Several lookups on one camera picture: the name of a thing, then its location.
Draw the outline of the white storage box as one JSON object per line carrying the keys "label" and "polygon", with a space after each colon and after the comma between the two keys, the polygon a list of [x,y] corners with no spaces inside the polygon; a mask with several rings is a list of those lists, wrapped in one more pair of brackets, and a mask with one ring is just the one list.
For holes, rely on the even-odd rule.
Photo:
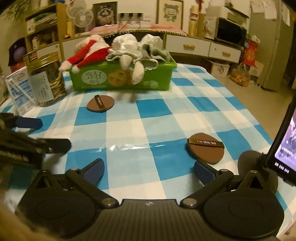
{"label": "white storage box", "polygon": [[213,77],[227,77],[228,71],[230,68],[229,64],[220,63],[220,62],[214,62],[212,60],[207,59],[208,67],[207,71],[210,73]]}

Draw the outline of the white blue carton box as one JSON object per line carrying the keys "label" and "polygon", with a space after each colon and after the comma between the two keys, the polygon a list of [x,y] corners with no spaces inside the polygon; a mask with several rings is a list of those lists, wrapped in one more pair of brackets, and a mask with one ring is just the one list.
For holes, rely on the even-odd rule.
{"label": "white blue carton box", "polygon": [[8,75],[5,82],[19,115],[23,116],[37,106],[26,66]]}

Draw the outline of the grey towel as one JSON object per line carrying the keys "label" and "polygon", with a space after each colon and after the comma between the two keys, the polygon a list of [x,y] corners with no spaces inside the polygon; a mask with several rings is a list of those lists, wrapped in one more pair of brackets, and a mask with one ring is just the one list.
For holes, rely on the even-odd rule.
{"label": "grey towel", "polygon": [[166,50],[155,47],[152,44],[143,44],[141,48],[144,59],[156,60],[159,62],[170,62],[170,53]]}

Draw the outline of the microwave oven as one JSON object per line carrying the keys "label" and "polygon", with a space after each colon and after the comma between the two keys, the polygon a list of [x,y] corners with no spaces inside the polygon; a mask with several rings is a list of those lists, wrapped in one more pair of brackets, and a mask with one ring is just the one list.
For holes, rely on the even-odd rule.
{"label": "microwave oven", "polygon": [[230,6],[209,6],[204,18],[204,37],[244,46],[249,16]]}

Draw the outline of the blue white checkered tablecloth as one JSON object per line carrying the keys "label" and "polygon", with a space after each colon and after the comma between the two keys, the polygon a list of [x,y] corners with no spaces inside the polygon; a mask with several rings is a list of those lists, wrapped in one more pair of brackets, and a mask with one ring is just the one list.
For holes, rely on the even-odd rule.
{"label": "blue white checkered tablecloth", "polygon": [[[249,110],[206,70],[178,65],[167,91],[73,90],[28,117],[43,126],[33,138],[68,138],[71,150],[44,168],[63,173],[100,158],[105,172],[98,187],[117,199],[183,199],[201,183],[193,174],[195,160],[186,150],[187,139],[206,133],[223,142],[225,153],[217,169],[237,172],[237,160],[247,150],[267,152],[273,139]],[[114,98],[104,113],[88,111],[96,95]]]}

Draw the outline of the framed raccoon picture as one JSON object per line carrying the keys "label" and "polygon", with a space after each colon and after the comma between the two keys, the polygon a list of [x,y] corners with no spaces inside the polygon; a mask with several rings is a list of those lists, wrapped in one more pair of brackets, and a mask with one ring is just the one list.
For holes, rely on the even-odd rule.
{"label": "framed raccoon picture", "polygon": [[93,4],[94,26],[100,27],[117,23],[117,2]]}

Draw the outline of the bag of oranges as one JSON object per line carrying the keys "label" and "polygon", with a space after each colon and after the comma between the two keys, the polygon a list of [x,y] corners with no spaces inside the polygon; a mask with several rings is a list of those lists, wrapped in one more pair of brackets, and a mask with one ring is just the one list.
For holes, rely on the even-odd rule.
{"label": "bag of oranges", "polygon": [[241,62],[231,72],[230,79],[241,87],[248,87],[250,82],[249,67]]}

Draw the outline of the pink santa plush toy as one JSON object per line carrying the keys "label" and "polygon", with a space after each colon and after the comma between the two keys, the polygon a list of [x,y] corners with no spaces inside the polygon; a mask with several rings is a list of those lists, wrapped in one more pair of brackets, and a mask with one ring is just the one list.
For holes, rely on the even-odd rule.
{"label": "pink santa plush toy", "polygon": [[106,61],[107,55],[112,50],[100,35],[91,35],[83,42],[84,45],[59,67],[60,72],[71,70],[78,73],[88,65]]}

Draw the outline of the white desk fan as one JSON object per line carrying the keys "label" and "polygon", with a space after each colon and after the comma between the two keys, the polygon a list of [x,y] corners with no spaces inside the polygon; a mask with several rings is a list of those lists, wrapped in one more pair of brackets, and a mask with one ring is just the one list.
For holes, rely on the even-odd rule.
{"label": "white desk fan", "polygon": [[90,9],[81,9],[79,10],[75,17],[74,23],[79,28],[87,27],[93,21],[93,12]]}
{"label": "white desk fan", "polygon": [[86,9],[85,0],[71,0],[67,5],[66,13],[69,18],[74,18],[75,15],[83,9]]}

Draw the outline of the grey refrigerator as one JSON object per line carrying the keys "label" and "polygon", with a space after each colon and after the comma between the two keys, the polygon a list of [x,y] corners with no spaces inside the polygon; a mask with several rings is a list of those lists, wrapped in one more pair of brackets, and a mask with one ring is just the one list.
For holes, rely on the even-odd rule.
{"label": "grey refrigerator", "polygon": [[292,47],[294,14],[284,1],[250,1],[249,33],[260,39],[256,61],[263,64],[257,84],[278,91]]}

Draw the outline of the smartphone on stand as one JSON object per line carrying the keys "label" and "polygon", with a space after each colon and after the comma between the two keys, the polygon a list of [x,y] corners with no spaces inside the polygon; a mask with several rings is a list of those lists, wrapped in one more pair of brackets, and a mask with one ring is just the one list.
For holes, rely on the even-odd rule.
{"label": "smartphone on stand", "polygon": [[238,173],[260,173],[273,193],[278,189],[278,179],[295,185],[295,96],[288,105],[285,117],[267,154],[257,151],[243,152],[238,159]]}

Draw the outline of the white cloth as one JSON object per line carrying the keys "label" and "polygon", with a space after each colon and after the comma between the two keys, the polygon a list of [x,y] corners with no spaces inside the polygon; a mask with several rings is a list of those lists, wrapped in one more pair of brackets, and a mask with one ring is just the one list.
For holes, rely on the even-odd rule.
{"label": "white cloth", "polygon": [[163,40],[159,36],[146,34],[140,41],[132,34],[124,34],[115,37],[111,46],[114,51],[137,51],[143,47],[144,44],[149,44],[159,49],[163,48]]}

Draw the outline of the framed cartoon girl picture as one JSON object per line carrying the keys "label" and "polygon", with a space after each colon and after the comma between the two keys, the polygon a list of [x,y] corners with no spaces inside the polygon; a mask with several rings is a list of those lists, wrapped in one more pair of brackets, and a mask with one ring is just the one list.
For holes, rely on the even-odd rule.
{"label": "framed cartoon girl picture", "polygon": [[173,26],[179,29],[183,27],[184,1],[158,0],[156,23],[165,26]]}

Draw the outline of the pink table runner cloth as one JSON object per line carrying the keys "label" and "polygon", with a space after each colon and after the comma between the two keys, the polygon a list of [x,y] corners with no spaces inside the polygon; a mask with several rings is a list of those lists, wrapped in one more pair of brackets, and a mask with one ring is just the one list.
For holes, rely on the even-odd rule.
{"label": "pink table runner cloth", "polygon": [[187,33],[182,29],[175,26],[167,26],[161,24],[113,24],[113,25],[104,25],[100,27],[95,27],[91,30],[90,35],[113,35],[117,33],[127,33],[127,32],[159,32],[159,33],[167,33],[173,35],[187,36]]}

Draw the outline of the rag doll blue dress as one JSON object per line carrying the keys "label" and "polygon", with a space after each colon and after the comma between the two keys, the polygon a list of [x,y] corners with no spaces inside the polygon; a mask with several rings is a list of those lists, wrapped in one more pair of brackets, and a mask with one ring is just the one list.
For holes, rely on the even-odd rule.
{"label": "rag doll blue dress", "polygon": [[122,70],[132,71],[132,84],[140,83],[144,77],[146,70],[154,70],[158,68],[158,60],[152,58],[147,51],[123,51],[109,49],[106,57],[107,61],[119,60]]}

